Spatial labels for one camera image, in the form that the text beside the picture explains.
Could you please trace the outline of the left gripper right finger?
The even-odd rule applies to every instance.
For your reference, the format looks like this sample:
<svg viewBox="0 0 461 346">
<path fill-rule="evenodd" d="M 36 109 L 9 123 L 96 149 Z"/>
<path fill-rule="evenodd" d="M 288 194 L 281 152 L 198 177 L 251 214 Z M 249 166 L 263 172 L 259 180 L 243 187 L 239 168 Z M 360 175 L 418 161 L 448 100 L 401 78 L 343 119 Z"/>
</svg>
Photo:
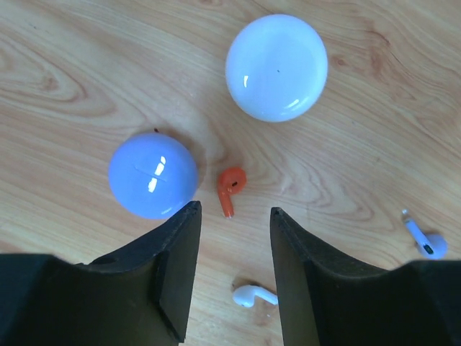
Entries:
<svg viewBox="0 0 461 346">
<path fill-rule="evenodd" d="M 384 270 L 273 208 L 270 238 L 286 345 L 458 345 L 460 262 Z"/>
</svg>

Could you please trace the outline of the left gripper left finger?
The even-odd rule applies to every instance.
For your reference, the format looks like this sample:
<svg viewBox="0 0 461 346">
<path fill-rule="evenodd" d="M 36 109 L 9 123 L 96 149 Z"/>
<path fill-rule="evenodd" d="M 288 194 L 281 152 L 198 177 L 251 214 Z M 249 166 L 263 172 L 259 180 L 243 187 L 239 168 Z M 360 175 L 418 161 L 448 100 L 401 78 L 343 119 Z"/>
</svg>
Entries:
<svg viewBox="0 0 461 346">
<path fill-rule="evenodd" d="M 1 256 L 3 345 L 178 345 L 187 333 L 202 206 L 85 264 Z"/>
</svg>

